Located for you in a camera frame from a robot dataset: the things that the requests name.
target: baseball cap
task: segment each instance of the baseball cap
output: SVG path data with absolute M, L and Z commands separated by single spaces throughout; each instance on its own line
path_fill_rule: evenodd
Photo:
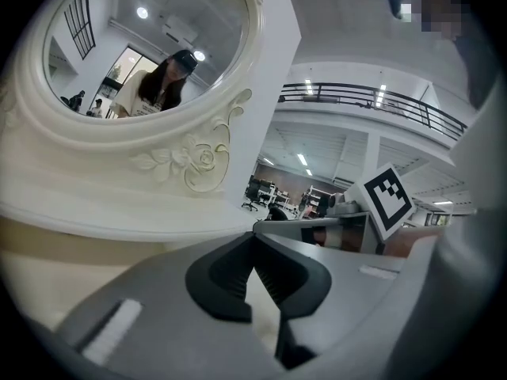
M 176 52 L 172 58 L 180 63 L 189 73 L 192 73 L 198 64 L 197 59 L 188 49 Z

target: white label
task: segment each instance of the white label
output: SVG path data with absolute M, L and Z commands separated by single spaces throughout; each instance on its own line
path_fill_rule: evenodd
M 367 266 L 366 264 L 363 264 L 359 268 L 359 271 L 365 275 L 374 276 L 385 280 L 394 280 L 398 277 L 398 272 L 382 268 L 375 268 L 373 266 Z
M 101 332 L 86 346 L 82 355 L 97 365 L 104 366 L 134 325 L 142 308 L 136 300 L 123 301 Z

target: white shirt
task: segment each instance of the white shirt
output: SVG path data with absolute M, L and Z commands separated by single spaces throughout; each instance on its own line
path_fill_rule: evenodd
M 160 112 L 162 109 L 162 106 L 160 104 L 151 105 L 148 100 L 142 99 L 138 95 L 141 81 L 143 80 L 144 76 L 147 75 L 147 73 L 148 72 L 145 70 L 138 70 L 131 78 L 127 80 L 127 82 L 114 98 L 114 101 L 111 103 L 111 109 L 116 114 L 120 114 L 120 108 L 118 105 L 121 105 L 123 108 L 125 108 L 128 115 L 131 117 L 145 116 L 147 114 L 155 114 L 156 112 Z
M 102 118 L 102 108 L 100 108 L 100 107 L 93 107 L 91 109 L 91 112 L 92 112 L 92 116 Z

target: air conditioner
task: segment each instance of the air conditioner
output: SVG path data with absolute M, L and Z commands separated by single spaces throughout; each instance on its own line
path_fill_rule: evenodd
M 162 32 L 175 43 L 186 49 L 193 49 L 192 42 L 197 38 L 197 32 L 188 26 L 178 16 L 170 15 L 162 26 Z
M 338 187 L 344 188 L 345 190 L 351 186 L 350 182 L 336 177 L 333 179 L 333 184 L 337 185 Z

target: black metal railing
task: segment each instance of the black metal railing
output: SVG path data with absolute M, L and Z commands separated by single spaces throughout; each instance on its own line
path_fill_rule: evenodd
M 65 19 L 71 31 L 76 48 L 84 59 L 95 47 L 92 24 L 90 20 L 89 0 L 73 0 L 65 10 Z
M 304 101 L 355 105 L 373 111 L 389 112 L 458 140 L 467 126 L 449 114 L 411 97 L 365 85 L 344 83 L 296 83 L 284 85 L 279 103 Z

